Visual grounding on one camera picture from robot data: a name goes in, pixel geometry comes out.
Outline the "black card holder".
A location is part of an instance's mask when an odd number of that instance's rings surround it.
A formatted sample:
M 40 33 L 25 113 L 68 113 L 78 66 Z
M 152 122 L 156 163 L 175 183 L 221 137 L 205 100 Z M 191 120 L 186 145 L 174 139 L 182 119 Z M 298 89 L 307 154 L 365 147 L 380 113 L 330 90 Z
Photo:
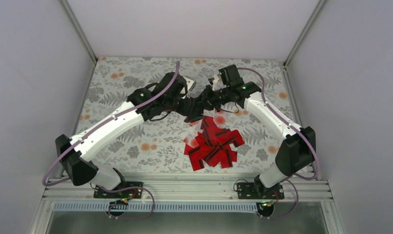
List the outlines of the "black card holder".
M 186 123 L 201 120 L 203 118 L 204 111 L 211 107 L 207 100 L 193 97 L 187 97 L 184 100 L 184 105 L 186 109 L 186 118 L 184 122 Z

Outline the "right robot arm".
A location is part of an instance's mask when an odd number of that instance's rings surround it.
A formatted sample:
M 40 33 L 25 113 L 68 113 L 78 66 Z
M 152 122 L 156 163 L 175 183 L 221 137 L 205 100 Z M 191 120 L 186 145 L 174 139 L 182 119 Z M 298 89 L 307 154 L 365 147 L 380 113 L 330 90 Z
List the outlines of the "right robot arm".
M 298 171 L 312 163 L 319 166 L 316 154 L 316 134 L 311 127 L 302 127 L 278 110 L 266 97 L 265 86 L 245 82 L 236 65 L 229 65 L 218 71 L 222 88 L 215 88 L 214 81 L 197 96 L 195 107 L 198 110 L 219 110 L 227 103 L 236 103 L 253 114 L 281 141 L 274 162 L 268 169 L 254 179 L 254 193 L 266 198 L 273 186 L 299 176 Z

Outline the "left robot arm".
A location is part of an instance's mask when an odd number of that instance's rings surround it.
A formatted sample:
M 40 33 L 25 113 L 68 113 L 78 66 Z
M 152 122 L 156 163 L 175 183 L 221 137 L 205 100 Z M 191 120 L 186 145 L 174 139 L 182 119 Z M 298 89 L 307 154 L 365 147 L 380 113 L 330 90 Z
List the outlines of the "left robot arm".
M 56 160 L 74 186 L 89 183 L 103 187 L 112 197 L 125 192 L 126 181 L 121 172 L 111 166 L 95 164 L 93 159 L 111 141 L 163 112 L 180 112 L 187 116 L 194 101 L 188 96 L 196 81 L 176 72 L 164 75 L 160 82 L 135 89 L 111 114 L 92 127 L 55 139 Z

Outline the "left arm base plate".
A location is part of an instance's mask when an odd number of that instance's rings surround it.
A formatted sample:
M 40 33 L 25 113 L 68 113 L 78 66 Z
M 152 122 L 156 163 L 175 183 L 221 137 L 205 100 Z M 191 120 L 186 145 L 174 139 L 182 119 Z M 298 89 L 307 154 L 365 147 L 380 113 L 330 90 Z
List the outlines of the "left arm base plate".
M 106 192 L 99 186 L 95 187 L 94 198 L 108 198 L 108 199 L 131 199 L 131 198 L 141 198 L 143 182 L 140 181 L 126 181 L 121 182 L 116 186 L 112 192 Z

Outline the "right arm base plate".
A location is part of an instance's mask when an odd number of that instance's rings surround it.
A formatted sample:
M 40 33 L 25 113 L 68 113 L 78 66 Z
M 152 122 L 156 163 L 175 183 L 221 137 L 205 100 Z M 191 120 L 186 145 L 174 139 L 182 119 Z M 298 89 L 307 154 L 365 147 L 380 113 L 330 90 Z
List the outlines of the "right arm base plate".
M 273 187 L 265 188 L 262 184 L 253 182 L 238 182 L 236 184 L 236 191 L 239 199 L 253 200 L 253 199 L 284 199 L 284 190 L 281 184 L 276 184 Z

